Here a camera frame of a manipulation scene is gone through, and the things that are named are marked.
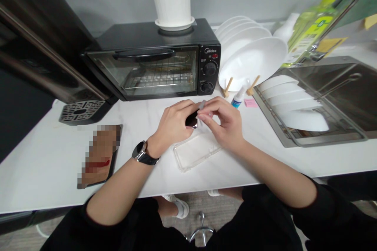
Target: black sleeve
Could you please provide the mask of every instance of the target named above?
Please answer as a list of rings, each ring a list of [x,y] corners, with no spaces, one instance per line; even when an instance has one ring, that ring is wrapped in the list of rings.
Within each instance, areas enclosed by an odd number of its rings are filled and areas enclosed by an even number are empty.
[[[295,225],[310,239],[309,245],[377,244],[377,219],[362,213],[331,187],[313,183],[317,197],[310,206],[287,207]]]
[[[73,208],[63,218],[41,250],[118,250],[121,243],[128,242],[132,249],[133,212],[130,210],[127,217],[114,226],[103,226],[95,223],[86,213],[86,206],[90,199],[82,205]]]

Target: midea logo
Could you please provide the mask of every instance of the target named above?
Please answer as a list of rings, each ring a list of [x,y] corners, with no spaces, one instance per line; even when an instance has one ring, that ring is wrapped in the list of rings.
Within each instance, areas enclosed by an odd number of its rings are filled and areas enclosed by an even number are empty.
[[[206,48],[204,49],[204,53],[208,54],[208,53],[215,53],[216,50],[215,49],[209,49],[209,48]]]

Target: person's left hand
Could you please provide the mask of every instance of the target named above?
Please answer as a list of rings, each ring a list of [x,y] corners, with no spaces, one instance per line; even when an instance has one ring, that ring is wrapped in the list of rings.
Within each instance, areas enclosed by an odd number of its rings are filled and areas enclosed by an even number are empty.
[[[194,131],[186,127],[185,122],[189,115],[195,112],[200,103],[184,100],[167,107],[161,117],[157,131],[148,139],[147,151],[151,157],[159,158],[170,145],[189,138]]]

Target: dish rack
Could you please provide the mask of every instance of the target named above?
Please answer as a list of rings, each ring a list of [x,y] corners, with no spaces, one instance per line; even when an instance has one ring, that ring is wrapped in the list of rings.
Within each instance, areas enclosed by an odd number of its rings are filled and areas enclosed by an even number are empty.
[[[315,109],[314,111],[320,113],[329,125],[329,130],[324,132],[304,131],[287,127],[280,119],[280,117],[274,112],[267,99],[263,97],[258,86],[256,86],[256,94],[254,95],[254,98],[265,114],[266,118],[272,125],[272,128],[278,135],[278,138],[280,139],[284,147],[323,146],[330,144],[365,141],[368,139],[361,128],[359,128],[347,116],[341,113],[325,97],[322,98],[318,96],[314,90],[312,90],[308,85],[300,80],[299,77],[291,73],[289,69],[281,69],[277,73],[275,73],[274,76],[283,74],[288,74],[289,76],[298,80],[298,85],[304,88],[308,94],[313,96],[318,102],[322,104],[321,108]]]
[[[189,52],[181,52],[168,59],[138,63],[127,75],[122,88],[139,92],[148,88],[148,94],[162,94],[172,87],[177,92],[192,91],[195,90],[195,74],[195,58]]]

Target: wooden peg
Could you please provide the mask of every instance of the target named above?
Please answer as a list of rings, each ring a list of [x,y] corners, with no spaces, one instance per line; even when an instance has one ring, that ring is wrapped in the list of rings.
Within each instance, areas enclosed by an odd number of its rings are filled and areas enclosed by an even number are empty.
[[[258,79],[260,78],[260,75],[258,75],[256,77],[256,79],[254,80],[252,86],[246,91],[247,95],[249,96],[252,96],[254,94],[254,86],[256,85],[256,83],[258,82]]]
[[[228,89],[229,89],[229,87],[230,87],[232,81],[233,81],[233,77],[230,78],[230,80],[229,80],[229,82],[228,82],[228,85],[227,85],[227,88],[226,88],[225,90],[224,90],[224,89],[221,89],[224,98],[228,98],[228,97],[229,97]]]

